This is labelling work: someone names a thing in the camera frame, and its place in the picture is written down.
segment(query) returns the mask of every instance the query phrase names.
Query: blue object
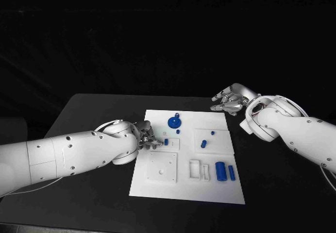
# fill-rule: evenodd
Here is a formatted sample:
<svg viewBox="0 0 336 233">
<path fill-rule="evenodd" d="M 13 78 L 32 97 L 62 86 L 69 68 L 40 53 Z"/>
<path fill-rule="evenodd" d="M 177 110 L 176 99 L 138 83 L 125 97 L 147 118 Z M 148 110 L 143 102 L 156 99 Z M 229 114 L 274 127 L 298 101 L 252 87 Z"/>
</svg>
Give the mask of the blue object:
<svg viewBox="0 0 336 233">
<path fill-rule="evenodd" d="M 176 113 L 174 114 L 174 117 L 171 117 L 169 120 L 167 120 L 167 125 L 169 125 L 169 127 L 170 128 L 173 128 L 173 129 L 177 129 L 179 127 L 180 127 L 180 124 L 181 124 L 181 122 L 180 122 L 180 115 Z"/>
<path fill-rule="evenodd" d="M 229 166 L 229 177 L 231 177 L 231 180 L 235 181 L 236 178 L 235 178 L 235 173 L 233 173 L 233 167 Z"/>
<path fill-rule="evenodd" d="M 200 147 L 205 148 L 206 146 L 206 140 L 202 141 Z"/>
<path fill-rule="evenodd" d="M 226 170 L 225 170 L 225 163 L 216 162 L 216 180 L 218 181 L 226 181 Z"/>
</svg>

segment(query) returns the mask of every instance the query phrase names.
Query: black background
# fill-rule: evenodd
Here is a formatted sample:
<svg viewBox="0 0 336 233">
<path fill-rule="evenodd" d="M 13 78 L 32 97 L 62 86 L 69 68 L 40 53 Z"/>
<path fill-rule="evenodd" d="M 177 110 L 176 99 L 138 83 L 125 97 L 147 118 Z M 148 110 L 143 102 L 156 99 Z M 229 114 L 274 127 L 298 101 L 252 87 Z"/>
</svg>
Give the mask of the black background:
<svg viewBox="0 0 336 233">
<path fill-rule="evenodd" d="M 310 116 L 336 123 L 334 21 L 329 1 L 8 3 L 0 11 L 1 116 L 23 116 L 36 139 L 76 93 L 210 98 L 241 83 L 262 95 L 288 97 Z M 272 178 L 249 176 L 285 187 L 288 177 L 277 177 L 269 162 Z M 308 182 L 301 172 L 295 179 Z M 280 192 L 267 187 L 269 195 Z M 333 195 L 327 183 L 316 189 Z M 278 196 L 294 195 L 307 207 L 304 191 L 284 188 Z M 248 197 L 265 199 L 267 193 Z M 323 205 L 334 214 L 326 200 Z"/>
</svg>

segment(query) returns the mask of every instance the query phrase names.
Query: black tabletop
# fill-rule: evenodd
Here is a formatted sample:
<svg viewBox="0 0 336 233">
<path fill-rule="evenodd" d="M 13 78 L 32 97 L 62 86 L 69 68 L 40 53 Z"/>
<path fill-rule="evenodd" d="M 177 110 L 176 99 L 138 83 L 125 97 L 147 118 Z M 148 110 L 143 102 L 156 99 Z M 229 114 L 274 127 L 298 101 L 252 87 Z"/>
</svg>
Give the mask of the black tabletop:
<svg viewBox="0 0 336 233">
<path fill-rule="evenodd" d="M 147 109 L 209 112 L 210 98 L 76 94 L 46 137 L 144 119 Z M 336 193 L 316 166 L 277 138 L 248 135 L 226 114 L 245 205 L 130 197 L 135 161 L 65 177 L 46 188 L 7 196 L 0 222 L 119 233 L 225 232 L 228 226 L 300 223 L 336 213 Z"/>
</svg>

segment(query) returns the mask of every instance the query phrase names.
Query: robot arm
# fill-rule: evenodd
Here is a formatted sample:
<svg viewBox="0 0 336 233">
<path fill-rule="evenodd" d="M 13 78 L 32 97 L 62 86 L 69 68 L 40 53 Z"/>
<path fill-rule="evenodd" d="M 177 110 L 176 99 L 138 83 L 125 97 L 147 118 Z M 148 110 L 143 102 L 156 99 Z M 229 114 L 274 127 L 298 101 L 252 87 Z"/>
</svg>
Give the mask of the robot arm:
<svg viewBox="0 0 336 233">
<path fill-rule="evenodd" d="M 161 145 L 148 121 L 117 120 L 86 131 L 0 146 L 0 196 L 42 181 L 131 162 L 138 150 Z"/>
<path fill-rule="evenodd" d="M 212 110 L 223 110 L 236 115 L 236 111 L 246 106 L 245 120 L 239 124 L 244 130 L 268 142 L 280 136 L 295 153 L 336 173 L 336 126 L 333 124 L 308 117 L 300 106 L 287 98 L 261 96 L 238 83 L 228 87 L 212 100 L 222 96 L 222 104 L 212 106 Z"/>
</svg>

